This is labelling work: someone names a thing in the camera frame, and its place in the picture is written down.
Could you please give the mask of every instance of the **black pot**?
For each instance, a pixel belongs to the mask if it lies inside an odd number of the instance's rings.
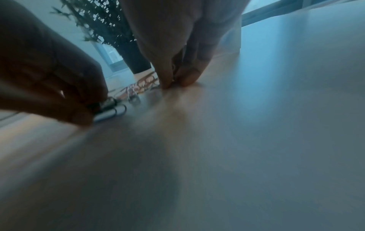
[[[136,41],[122,43],[116,47],[118,53],[130,68],[133,74],[137,74],[151,68],[151,63],[141,54]]]

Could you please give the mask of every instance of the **wall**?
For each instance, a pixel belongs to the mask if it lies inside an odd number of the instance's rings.
[[[59,0],[16,0],[23,6],[25,6],[29,11],[31,11],[35,16],[37,16],[43,23],[49,26],[51,29],[59,33],[65,39],[69,40],[77,47],[86,52],[89,56],[94,58],[100,63],[103,69],[105,77],[112,75],[112,71],[106,64],[104,59],[100,56],[98,51],[90,42],[83,41],[84,33],[80,28],[76,27],[74,21],[70,21],[67,18],[60,17],[55,14],[50,14],[52,7],[58,9],[61,8],[62,4]]]

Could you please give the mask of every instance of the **tabletop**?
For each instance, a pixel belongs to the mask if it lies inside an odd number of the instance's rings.
[[[240,54],[89,129],[0,130],[0,230],[365,230],[365,1],[242,29]]]

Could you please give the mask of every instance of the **person's right hand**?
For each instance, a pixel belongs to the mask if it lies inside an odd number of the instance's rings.
[[[194,83],[208,66],[222,36],[249,0],[119,0],[142,54],[163,88],[173,81],[172,59],[186,45],[175,79]]]
[[[0,109],[89,125],[86,105],[107,95],[99,63],[23,6],[0,0]]]

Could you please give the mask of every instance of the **fingernail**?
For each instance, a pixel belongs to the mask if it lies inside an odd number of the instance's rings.
[[[86,110],[78,110],[71,117],[70,122],[77,125],[90,125],[94,116]]]

